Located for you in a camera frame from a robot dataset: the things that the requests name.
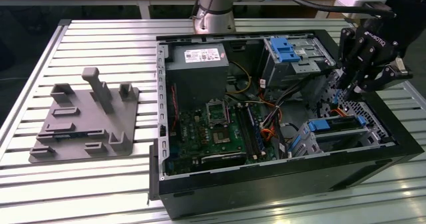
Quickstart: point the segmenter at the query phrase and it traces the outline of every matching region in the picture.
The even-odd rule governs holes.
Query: black plastic component
[[[71,23],[70,19],[61,19],[57,24],[58,26],[66,26],[66,25],[70,25],[70,23]]]
[[[121,84],[107,89],[98,80],[98,69],[85,68],[82,79],[90,90],[73,91],[55,84],[53,104],[45,118],[29,162],[50,162],[125,156],[131,153],[138,89]]]
[[[153,145],[149,146],[149,200],[159,200],[159,192],[158,192],[158,145],[157,140]]]

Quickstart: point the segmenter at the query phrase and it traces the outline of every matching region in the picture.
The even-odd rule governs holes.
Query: yellow wire
[[[232,91],[232,92],[227,92],[227,93],[226,93],[226,94],[236,94],[236,93],[244,92],[244,91],[250,88],[250,85],[251,85],[251,77],[250,77],[250,75],[248,75],[248,72],[244,70],[244,68],[242,68],[242,66],[240,66],[236,62],[230,61],[230,63],[232,63],[234,65],[238,66],[238,68],[244,72],[246,77],[248,78],[248,79],[247,79],[247,85],[246,85],[246,87],[244,87],[242,90],[239,90],[239,91]]]

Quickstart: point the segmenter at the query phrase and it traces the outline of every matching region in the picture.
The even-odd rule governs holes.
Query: barcode label
[[[217,48],[193,49],[185,51],[185,62],[209,62],[218,61],[221,59],[219,50]]]

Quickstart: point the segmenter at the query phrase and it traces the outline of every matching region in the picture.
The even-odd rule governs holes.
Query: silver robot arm
[[[235,32],[232,15],[234,2],[260,2],[266,0],[198,0],[199,8],[193,18],[195,33]]]

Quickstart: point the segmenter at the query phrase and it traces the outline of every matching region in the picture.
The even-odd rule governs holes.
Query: aluminum extrusion table
[[[238,31],[326,29],[338,41],[342,19],[238,19]],[[155,35],[193,31],[189,20],[93,20],[62,23],[53,34],[0,129],[0,223],[382,223],[424,221],[426,155],[392,166],[354,188],[170,221],[159,201],[147,203],[149,145],[157,137]],[[54,83],[87,89],[79,74],[139,89],[133,154],[125,158],[30,164]],[[378,92],[426,147],[426,101],[410,83]]]

